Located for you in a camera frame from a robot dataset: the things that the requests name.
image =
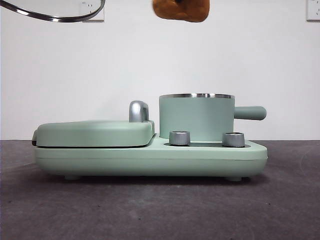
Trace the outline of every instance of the silver pot rim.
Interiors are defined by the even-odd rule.
[[[219,93],[176,93],[161,95],[159,99],[163,98],[218,98],[218,99],[235,99],[235,96],[229,94]]]

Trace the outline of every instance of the mint green pot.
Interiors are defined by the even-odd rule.
[[[263,120],[262,106],[235,107],[235,97],[227,94],[183,93],[159,97],[160,137],[171,131],[189,131],[191,141],[221,141],[234,131],[234,119]]]

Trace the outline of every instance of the silver handle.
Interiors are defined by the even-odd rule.
[[[129,122],[137,123],[149,120],[149,107],[144,101],[132,101],[129,106]]]

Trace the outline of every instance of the dark gray surface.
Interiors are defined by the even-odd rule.
[[[1,141],[2,240],[319,240],[320,141],[257,141],[263,174],[84,177],[33,162],[31,141]]]

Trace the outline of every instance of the mint green appliance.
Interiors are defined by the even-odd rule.
[[[268,159],[267,148],[245,140],[243,133],[233,132],[234,97],[188,94],[193,96],[181,98],[188,99],[191,112],[196,106],[214,112],[204,111],[202,115],[205,121],[208,120],[206,116],[211,117],[214,127],[209,121],[206,126],[211,134],[198,127],[203,126],[200,124],[203,118],[186,119],[184,114],[188,115],[188,111],[180,109],[185,103],[172,102],[170,107],[163,103],[162,99],[169,99],[168,96],[160,97],[160,134],[155,133],[155,124],[149,120],[148,105],[133,101],[129,106],[128,121],[40,125],[32,138],[35,161],[44,171],[67,180],[81,176],[207,176],[240,181],[243,177],[261,173]],[[221,96],[226,96],[228,102],[215,101],[223,99]],[[175,119],[169,116],[174,108],[179,108]],[[245,107],[237,114],[244,119],[263,119],[266,111],[262,107]],[[182,117],[179,119],[181,124],[175,125],[179,116]]]

